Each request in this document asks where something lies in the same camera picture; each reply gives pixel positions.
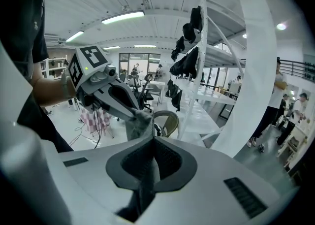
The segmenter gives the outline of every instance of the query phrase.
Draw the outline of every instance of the fluorescent light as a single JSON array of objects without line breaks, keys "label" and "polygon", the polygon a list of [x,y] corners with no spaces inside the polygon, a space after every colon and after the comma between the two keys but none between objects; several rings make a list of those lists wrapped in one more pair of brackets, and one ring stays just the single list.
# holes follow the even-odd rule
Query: fluorescent light
[{"label": "fluorescent light", "polygon": [[157,46],[155,46],[155,45],[134,45],[134,47],[151,47],[151,48],[156,48]]},{"label": "fluorescent light", "polygon": [[283,31],[283,30],[285,30],[285,29],[286,29],[286,25],[285,25],[285,24],[280,23],[280,24],[278,24],[278,25],[277,25],[277,29],[279,29],[279,30]]},{"label": "fluorescent light", "polygon": [[84,33],[84,31],[77,32],[75,35],[73,35],[69,39],[67,39],[66,42],[70,42],[70,41],[74,40],[75,38],[77,38],[78,36],[80,36],[83,33]]},{"label": "fluorescent light", "polygon": [[143,10],[132,11],[132,12],[127,12],[123,14],[118,14],[109,18],[105,18],[102,20],[102,23],[107,25],[116,21],[129,19],[129,18],[138,18],[138,17],[143,17],[143,16],[144,16]]},{"label": "fluorescent light", "polygon": [[117,49],[117,48],[120,48],[120,46],[105,47],[104,50]]}]

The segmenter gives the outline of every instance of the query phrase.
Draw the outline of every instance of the gray floor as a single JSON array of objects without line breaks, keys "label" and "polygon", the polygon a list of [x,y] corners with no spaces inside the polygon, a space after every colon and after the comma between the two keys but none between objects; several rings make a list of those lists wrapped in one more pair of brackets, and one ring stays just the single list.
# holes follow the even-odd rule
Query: gray floor
[{"label": "gray floor", "polygon": [[263,143],[265,152],[260,153],[257,147],[249,148],[245,145],[234,157],[248,169],[269,182],[280,195],[287,193],[294,187],[290,177],[283,168],[284,162],[277,158],[277,145],[275,138],[281,133],[272,126],[257,140],[257,145]]}]

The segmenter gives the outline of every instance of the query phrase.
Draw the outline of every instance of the cable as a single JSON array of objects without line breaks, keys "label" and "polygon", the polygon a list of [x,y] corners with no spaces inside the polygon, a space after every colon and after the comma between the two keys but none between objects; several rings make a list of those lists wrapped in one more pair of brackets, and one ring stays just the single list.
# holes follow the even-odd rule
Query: cable
[{"label": "cable", "polygon": [[97,110],[96,110],[96,115],[97,115],[98,129],[97,129],[97,127],[96,127],[95,110],[94,110],[94,104],[93,104],[94,124],[95,124],[95,129],[96,129],[96,131],[97,131],[97,133],[98,133],[98,141],[97,141],[97,143],[96,143],[94,149],[98,146],[98,143],[99,143],[99,141],[100,141],[100,138],[102,137],[102,131],[101,131],[100,127],[99,127],[99,119],[98,119]]},{"label": "cable", "polygon": [[69,143],[69,146],[72,146],[72,145],[79,139],[79,137],[81,136],[82,131],[83,131],[83,130],[82,130],[83,126],[84,126],[84,124],[83,124],[81,127],[77,127],[77,128],[74,129],[74,131],[81,130],[81,132],[80,132],[79,135],[77,135],[77,136]]}]

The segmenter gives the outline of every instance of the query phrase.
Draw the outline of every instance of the plastic chair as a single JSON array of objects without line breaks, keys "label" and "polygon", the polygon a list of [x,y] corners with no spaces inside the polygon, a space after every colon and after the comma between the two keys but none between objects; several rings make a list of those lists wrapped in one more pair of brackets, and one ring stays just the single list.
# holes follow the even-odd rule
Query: plastic chair
[{"label": "plastic chair", "polygon": [[149,91],[150,94],[154,95],[154,96],[158,96],[158,99],[157,99],[157,106],[158,106],[158,102],[161,100],[161,91],[162,89],[159,89],[157,85],[155,84],[150,84],[149,83],[149,88],[153,89],[151,91]]},{"label": "plastic chair", "polygon": [[164,131],[166,129],[165,135],[163,134],[163,136],[169,137],[178,127],[178,123],[179,123],[178,116],[172,111],[161,110],[153,114],[153,119],[157,117],[161,117],[161,116],[168,117],[162,129]]}]

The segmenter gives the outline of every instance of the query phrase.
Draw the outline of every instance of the white ceiling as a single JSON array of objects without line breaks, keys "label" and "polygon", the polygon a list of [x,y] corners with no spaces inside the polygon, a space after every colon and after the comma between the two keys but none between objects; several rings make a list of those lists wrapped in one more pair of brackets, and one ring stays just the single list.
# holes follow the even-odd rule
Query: white ceiling
[{"label": "white ceiling", "polygon": [[[159,48],[172,49],[174,42],[182,36],[183,24],[189,22],[190,11],[200,0],[45,0],[47,35],[64,41],[79,30],[85,33],[70,44],[94,44],[103,47],[120,45],[130,47],[135,43],[156,44]],[[239,0],[213,0],[243,16]],[[296,37],[301,25],[301,12],[291,0],[267,0],[275,25],[280,22],[294,24],[277,32],[277,38]],[[123,10],[145,10],[145,17],[109,25],[101,20],[122,13]],[[241,36],[237,42],[246,45]]]}]

